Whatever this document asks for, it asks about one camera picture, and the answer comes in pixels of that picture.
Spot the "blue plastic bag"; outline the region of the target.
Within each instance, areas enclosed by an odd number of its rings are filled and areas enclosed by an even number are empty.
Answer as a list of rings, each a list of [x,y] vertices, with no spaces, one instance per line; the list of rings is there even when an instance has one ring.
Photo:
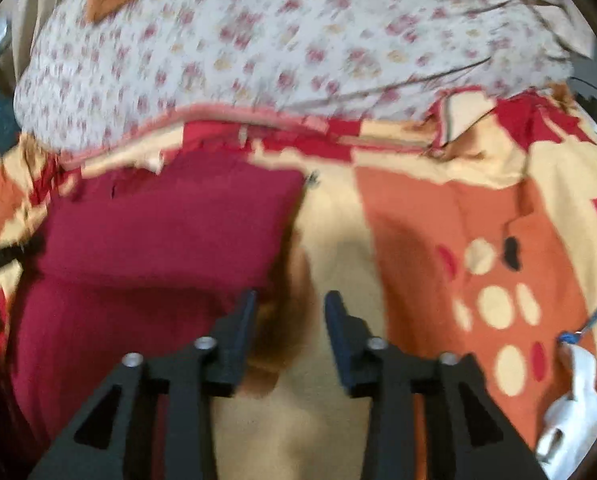
[[[0,96],[0,154],[4,154],[18,143],[21,127],[16,121],[12,100]]]

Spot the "red orange cream blanket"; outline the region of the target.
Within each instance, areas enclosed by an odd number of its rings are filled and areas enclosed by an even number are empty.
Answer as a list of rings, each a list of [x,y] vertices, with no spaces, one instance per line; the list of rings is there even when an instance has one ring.
[[[224,476],[341,479],[361,468],[367,405],[335,388],[317,310],[332,289],[399,349],[474,353],[536,448],[549,406],[571,388],[557,338],[597,308],[597,134],[568,92],[455,91],[422,122],[193,105],[71,158],[22,136],[0,159],[0,247],[38,234],[52,200],[79,182],[159,174],[184,153],[304,177],[284,271],[303,322],[282,367],[253,364],[245,391],[219,403]],[[23,272],[20,262],[0,270],[3,358]],[[597,361],[597,323],[579,344]]]

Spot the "maroon long-sleeve sweater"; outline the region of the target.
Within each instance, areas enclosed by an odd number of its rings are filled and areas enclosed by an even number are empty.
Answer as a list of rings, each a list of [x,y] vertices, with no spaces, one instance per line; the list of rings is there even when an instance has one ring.
[[[247,290],[259,302],[252,363],[282,367],[304,318],[284,276],[303,191],[300,171],[184,153],[159,174],[115,170],[52,200],[41,251],[24,263],[7,352],[36,450],[125,354],[187,346]]]

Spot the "white floral quilt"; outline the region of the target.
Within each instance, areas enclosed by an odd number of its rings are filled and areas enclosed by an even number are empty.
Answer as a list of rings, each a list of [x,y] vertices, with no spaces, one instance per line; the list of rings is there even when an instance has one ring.
[[[594,34],[572,0],[62,0],[18,78],[22,129],[104,148],[210,102],[406,120],[443,89],[512,96],[567,79]]]

